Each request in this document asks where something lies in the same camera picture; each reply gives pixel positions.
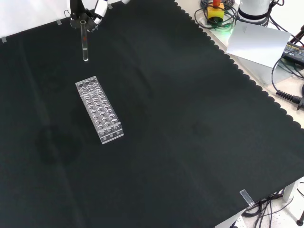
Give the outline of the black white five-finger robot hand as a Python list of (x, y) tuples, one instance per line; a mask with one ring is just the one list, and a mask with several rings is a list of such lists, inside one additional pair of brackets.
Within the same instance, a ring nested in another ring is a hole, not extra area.
[(94, 11), (84, 7), (81, 0), (68, 0), (70, 10), (70, 25), (74, 29), (81, 27), (81, 21), (85, 21), (85, 28), (89, 32), (95, 31), (101, 23), (108, 9), (106, 0), (98, 0)]

